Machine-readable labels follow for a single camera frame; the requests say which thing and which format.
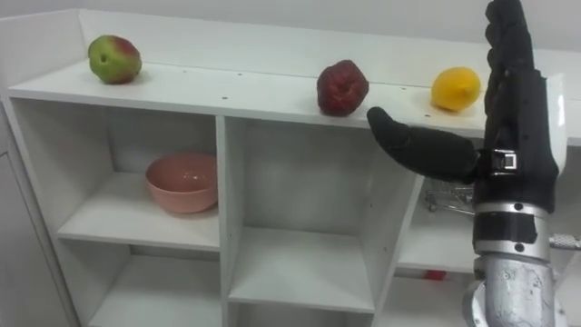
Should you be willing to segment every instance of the white cabinet door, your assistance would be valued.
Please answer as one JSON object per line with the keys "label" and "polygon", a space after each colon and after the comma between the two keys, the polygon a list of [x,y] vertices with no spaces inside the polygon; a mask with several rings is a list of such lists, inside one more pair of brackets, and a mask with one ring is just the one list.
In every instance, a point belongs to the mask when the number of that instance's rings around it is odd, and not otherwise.
{"label": "white cabinet door", "polygon": [[8,155],[0,155],[0,326],[69,326]]}

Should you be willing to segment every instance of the yellow lemon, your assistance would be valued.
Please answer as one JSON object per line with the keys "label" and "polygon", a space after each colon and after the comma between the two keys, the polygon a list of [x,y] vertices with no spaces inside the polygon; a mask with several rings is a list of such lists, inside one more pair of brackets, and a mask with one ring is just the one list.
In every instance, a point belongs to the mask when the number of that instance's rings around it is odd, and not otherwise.
{"label": "yellow lemon", "polygon": [[432,103],[440,108],[460,111],[475,103],[480,96],[480,79],[466,67],[449,68],[432,85]]}

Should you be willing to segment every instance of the green apple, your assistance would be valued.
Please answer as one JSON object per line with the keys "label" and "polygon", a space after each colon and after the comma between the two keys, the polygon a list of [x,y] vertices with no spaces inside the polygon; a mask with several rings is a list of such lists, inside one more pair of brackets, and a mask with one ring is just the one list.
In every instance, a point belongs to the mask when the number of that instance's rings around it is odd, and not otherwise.
{"label": "green apple", "polygon": [[107,84],[131,82],[142,69],[139,51],[115,35],[101,35],[89,45],[91,71]]}

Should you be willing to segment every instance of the silver metal cylinder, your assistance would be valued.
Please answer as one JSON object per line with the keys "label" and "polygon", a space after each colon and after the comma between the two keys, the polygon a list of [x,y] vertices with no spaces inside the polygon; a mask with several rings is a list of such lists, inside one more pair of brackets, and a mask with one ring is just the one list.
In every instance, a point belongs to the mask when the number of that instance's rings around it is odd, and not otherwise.
{"label": "silver metal cylinder", "polygon": [[553,327],[553,270],[539,260],[506,254],[476,259],[486,281],[486,319],[490,327]]}
{"label": "silver metal cylinder", "polygon": [[475,252],[477,254],[486,253],[508,253],[522,255],[533,259],[540,259],[548,262],[550,260],[549,232],[546,218],[548,213],[527,203],[482,203],[476,208],[479,213],[525,213],[534,216],[537,240],[534,243],[518,243],[509,240],[482,241],[476,240]]}

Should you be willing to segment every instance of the vertical divider panel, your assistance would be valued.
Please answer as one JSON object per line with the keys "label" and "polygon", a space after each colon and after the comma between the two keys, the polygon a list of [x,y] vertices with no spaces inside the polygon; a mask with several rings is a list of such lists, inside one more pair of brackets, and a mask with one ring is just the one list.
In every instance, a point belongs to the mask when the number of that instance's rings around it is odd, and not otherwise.
{"label": "vertical divider panel", "polygon": [[376,314],[383,310],[423,180],[378,148],[359,234]]}
{"label": "vertical divider panel", "polygon": [[82,104],[8,99],[6,113],[81,324],[129,258],[120,244],[61,241],[56,232],[113,172],[103,113]]}
{"label": "vertical divider panel", "polygon": [[218,157],[218,203],[220,206],[220,248],[222,274],[222,326],[237,323],[238,304],[228,304],[244,219],[244,145],[242,119],[216,117]]}
{"label": "vertical divider panel", "polygon": [[0,19],[0,90],[84,57],[76,9]]}

